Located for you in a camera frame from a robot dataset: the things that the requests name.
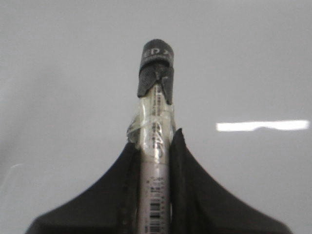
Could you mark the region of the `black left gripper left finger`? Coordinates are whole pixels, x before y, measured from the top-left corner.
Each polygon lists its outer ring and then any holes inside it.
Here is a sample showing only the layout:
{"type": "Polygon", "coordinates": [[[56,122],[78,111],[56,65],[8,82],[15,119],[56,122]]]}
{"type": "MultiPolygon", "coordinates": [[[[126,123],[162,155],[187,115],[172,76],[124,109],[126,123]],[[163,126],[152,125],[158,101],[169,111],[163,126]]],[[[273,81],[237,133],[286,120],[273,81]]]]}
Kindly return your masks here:
{"type": "Polygon", "coordinates": [[[28,234],[134,234],[140,156],[127,143],[116,162],[90,188],[37,217],[28,234]]]}

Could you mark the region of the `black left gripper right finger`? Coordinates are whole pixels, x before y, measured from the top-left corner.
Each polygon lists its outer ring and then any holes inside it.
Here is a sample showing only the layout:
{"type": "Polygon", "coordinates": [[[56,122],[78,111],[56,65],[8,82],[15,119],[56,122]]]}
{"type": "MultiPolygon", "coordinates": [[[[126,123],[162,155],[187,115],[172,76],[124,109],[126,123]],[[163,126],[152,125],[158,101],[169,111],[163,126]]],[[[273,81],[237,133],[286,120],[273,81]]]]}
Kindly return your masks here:
{"type": "Polygon", "coordinates": [[[178,129],[170,146],[173,234],[289,234],[216,182],[196,161],[178,129]]]}

